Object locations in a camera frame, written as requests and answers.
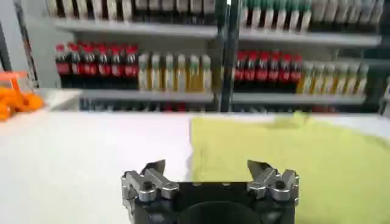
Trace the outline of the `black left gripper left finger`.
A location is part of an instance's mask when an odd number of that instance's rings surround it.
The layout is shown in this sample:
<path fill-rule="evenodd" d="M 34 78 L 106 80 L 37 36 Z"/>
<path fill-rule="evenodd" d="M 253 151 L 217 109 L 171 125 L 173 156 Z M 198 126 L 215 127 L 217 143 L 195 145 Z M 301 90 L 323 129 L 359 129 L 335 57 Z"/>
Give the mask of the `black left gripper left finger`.
<path fill-rule="evenodd" d="M 171 200 L 179 191 L 179 183 L 168 180 L 164 175 L 164 159 L 147 163 L 140 173 L 125 171 L 121 176 L 122 204 L 126 208 L 135 200 L 152 203 L 156 199 Z"/>

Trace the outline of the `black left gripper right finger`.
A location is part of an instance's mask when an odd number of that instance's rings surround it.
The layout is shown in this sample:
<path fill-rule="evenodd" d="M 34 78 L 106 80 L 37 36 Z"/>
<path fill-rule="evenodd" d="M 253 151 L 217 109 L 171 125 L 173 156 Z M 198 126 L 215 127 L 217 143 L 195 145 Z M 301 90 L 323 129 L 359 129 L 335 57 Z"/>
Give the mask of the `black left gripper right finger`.
<path fill-rule="evenodd" d="M 247 183 L 247 191 L 259 200 L 270 197 L 277 202 L 299 204 L 300 176 L 295 170 L 280 173 L 268 163 L 248 160 L 247 167 L 253 180 Z"/>

